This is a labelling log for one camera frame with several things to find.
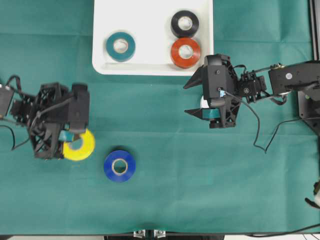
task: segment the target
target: teal tape roll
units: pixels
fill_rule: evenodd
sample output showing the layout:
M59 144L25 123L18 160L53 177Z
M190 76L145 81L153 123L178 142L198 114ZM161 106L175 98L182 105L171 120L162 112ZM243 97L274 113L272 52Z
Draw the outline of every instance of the teal tape roll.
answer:
M120 42L124 49L115 49L115 44ZM126 32L116 32L106 41L106 51L117 62L125 62L133 57L136 50L136 43L132 36Z

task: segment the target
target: yellow tape roll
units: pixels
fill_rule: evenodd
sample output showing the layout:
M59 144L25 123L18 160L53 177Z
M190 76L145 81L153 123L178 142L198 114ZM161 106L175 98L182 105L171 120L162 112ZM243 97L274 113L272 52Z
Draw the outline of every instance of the yellow tape roll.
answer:
M94 151L96 145L95 137L88 129L85 130L85 133L80 134L79 137L82 139L82 146L79 149L72 149L69 142L63 143L62 153L66 159L81 161L89 157Z

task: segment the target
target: electrical tape roll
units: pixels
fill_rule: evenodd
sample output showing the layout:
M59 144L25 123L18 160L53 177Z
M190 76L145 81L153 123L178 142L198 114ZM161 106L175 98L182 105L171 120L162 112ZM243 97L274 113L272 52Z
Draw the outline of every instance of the electrical tape roll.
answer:
M179 21L189 22L190 27L181 29ZM178 11L171 19L171 31L177 38L192 38L199 28L199 19L197 16L187 10Z
M121 173L115 170L117 161L125 162L125 170ZM111 152L105 159L103 165L105 175L113 182L122 183L128 181L136 171L136 161L127 151L116 150Z
M117 51L115 49L116 41L125 43L125 51ZM106 51L112 59L117 62L125 62L133 57L136 51L136 43L134 38L126 32L116 32L112 34L106 41Z
M79 134L79 137L82 139L82 145L78 149L73 149L70 142L63 142L62 154L66 159L81 161L89 157L95 150L95 137L88 129L85 130L85 133Z
M189 58L182 58L179 50L182 46L189 46L192 48L192 56ZM201 49L198 43L188 37L179 38L171 47L171 59L172 62L180 68L188 69L194 66L200 59Z

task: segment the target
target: blue tape roll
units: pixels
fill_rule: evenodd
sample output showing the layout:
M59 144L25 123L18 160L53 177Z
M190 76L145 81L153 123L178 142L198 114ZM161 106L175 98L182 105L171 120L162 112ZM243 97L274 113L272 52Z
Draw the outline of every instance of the blue tape roll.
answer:
M118 160L123 160L126 163L125 171L117 173L114 169L114 164ZM122 183L129 180L136 171L136 161L134 157L127 151L117 150L111 152L104 161L104 173L114 182Z
M117 52L114 48L116 40L125 40L128 43L127 50L125 52ZM112 34L106 41L106 51L117 62L125 62L132 58L135 54L136 43L132 36L126 32L116 32Z

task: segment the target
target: red tape roll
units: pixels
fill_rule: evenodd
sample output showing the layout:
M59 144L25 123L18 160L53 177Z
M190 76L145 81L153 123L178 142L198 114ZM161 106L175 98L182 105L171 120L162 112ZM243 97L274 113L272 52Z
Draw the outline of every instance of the red tape roll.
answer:
M190 46L193 50L193 54L189 58L182 58L179 54L181 46ZM201 56L201 49L195 40L188 37L179 38L171 47L171 59L172 62L182 69L188 69L194 66Z

